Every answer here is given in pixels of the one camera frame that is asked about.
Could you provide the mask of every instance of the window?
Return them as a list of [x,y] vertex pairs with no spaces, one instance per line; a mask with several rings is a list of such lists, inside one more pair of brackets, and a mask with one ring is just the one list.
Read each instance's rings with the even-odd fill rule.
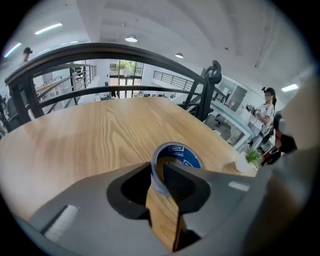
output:
[[135,74],[136,76],[142,76],[142,72],[144,70],[144,64],[141,62],[136,63]]
[[110,85],[140,86],[144,65],[126,59],[110,59]]
[[110,59],[110,75],[118,75],[118,74],[119,74],[119,60]]
[[126,76],[134,76],[135,75],[135,68],[136,62],[130,60],[123,60],[119,61],[119,75],[126,75]]

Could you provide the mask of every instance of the ceiling light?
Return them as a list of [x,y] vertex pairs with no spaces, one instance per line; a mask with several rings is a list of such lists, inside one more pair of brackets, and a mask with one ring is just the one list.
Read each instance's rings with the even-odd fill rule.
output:
[[37,32],[35,32],[34,34],[35,34],[35,35],[39,35],[39,34],[41,34],[41,33],[43,33],[43,32],[46,32],[46,31],[48,31],[48,30],[51,30],[51,29],[54,29],[54,28],[56,28],[56,27],[60,27],[60,26],[62,26],[62,24],[61,24],[61,23],[54,24],[54,25],[51,25],[51,26],[45,27],[45,28],[43,28],[43,29],[41,29],[41,30],[37,31]]
[[177,53],[175,56],[180,59],[184,58],[184,55],[181,52]]
[[292,91],[292,90],[296,90],[296,89],[298,89],[298,88],[299,88],[298,85],[296,85],[296,84],[294,83],[294,84],[291,84],[291,85],[289,85],[289,86],[287,86],[287,87],[282,88],[281,90],[282,90],[283,92],[289,92],[289,91]]
[[18,42],[14,47],[11,48],[10,51],[8,51],[8,52],[6,53],[6,55],[4,55],[4,57],[5,57],[5,58],[8,57],[9,54],[12,53],[15,49],[17,49],[20,45],[21,45],[21,43]]
[[42,53],[44,53],[44,52],[46,52],[46,51],[49,51],[49,50],[50,50],[50,48],[44,49],[44,50],[42,50],[42,51],[39,51],[36,55],[42,54]]
[[128,42],[132,42],[132,43],[136,43],[138,42],[136,36],[134,34],[131,34],[131,35],[128,35],[126,38],[125,38],[126,41]]
[[72,41],[72,42],[64,42],[62,43],[61,45],[66,45],[66,44],[75,44],[75,43],[78,43],[79,41]]

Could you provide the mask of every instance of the wood grain tabletop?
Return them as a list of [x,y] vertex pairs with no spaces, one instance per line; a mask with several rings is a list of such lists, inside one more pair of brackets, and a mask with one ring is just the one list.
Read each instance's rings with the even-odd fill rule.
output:
[[10,210],[28,220],[75,182],[149,162],[165,142],[189,146],[206,170],[240,175],[230,164],[239,154],[194,116],[166,98],[126,98],[62,109],[6,135],[0,190]]

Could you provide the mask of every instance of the white shirt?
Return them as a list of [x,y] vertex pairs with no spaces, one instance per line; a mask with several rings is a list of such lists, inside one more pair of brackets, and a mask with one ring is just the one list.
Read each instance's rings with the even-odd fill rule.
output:
[[[262,118],[270,117],[270,122],[266,124],[266,125],[269,125],[274,119],[275,107],[273,104],[262,104],[256,109],[255,113],[256,114],[259,113]],[[262,126],[264,125],[264,123],[254,115],[250,117],[250,123],[252,123],[258,129],[261,129]]]

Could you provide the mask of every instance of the ceiling beam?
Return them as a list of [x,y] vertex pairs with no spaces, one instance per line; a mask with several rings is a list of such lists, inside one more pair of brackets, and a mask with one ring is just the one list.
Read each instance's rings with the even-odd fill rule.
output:
[[279,14],[276,12],[275,8],[270,7],[268,2],[263,1],[262,4],[263,32],[258,56],[254,64],[256,69],[262,69],[269,60],[270,55],[279,40],[280,33],[280,22],[278,20]]
[[190,36],[184,35],[179,30],[173,30],[172,24],[168,23],[165,19],[158,18],[155,15],[152,15],[151,13],[148,13],[147,11],[143,10],[142,8],[132,8],[131,5],[124,5],[118,2],[107,2],[104,8],[108,10],[117,10],[117,11],[131,13],[131,14],[140,16],[144,19],[150,20],[172,31],[174,34],[178,35],[181,39],[183,39],[183,41],[188,43],[190,46],[192,47],[195,46],[195,43],[191,41]]
[[217,46],[215,39],[208,31],[207,27],[203,22],[197,17],[194,11],[187,6],[187,3],[180,2],[179,0],[166,0],[168,3],[173,5],[179,11],[181,11],[188,19],[192,21],[192,23],[199,29],[199,31],[203,34],[203,36],[208,40],[209,44],[212,48]]
[[114,20],[109,20],[107,18],[104,18],[102,20],[102,26],[101,26],[101,30],[103,31],[104,26],[111,26],[111,27],[118,27],[121,30],[123,29],[131,29],[137,32],[141,32],[144,35],[146,35],[148,38],[153,38],[153,39],[157,39],[158,41],[161,41],[162,44],[165,44],[167,46],[170,47],[175,47],[175,48],[179,48],[181,46],[180,43],[175,42],[174,40],[172,40],[171,36],[167,36],[167,37],[163,37],[162,35],[157,34],[157,29],[153,29],[152,31],[148,30],[148,29],[144,29],[144,28],[140,28],[134,25],[131,25],[129,23],[125,23],[121,24],[121,22],[117,22]]
[[77,0],[76,4],[90,42],[98,43],[105,0]]
[[241,36],[240,36],[240,28],[239,28],[239,20],[236,15],[234,1],[232,0],[217,0],[221,12],[225,16],[227,24],[229,26],[231,36],[233,39],[233,48],[235,56],[238,57],[241,55]]

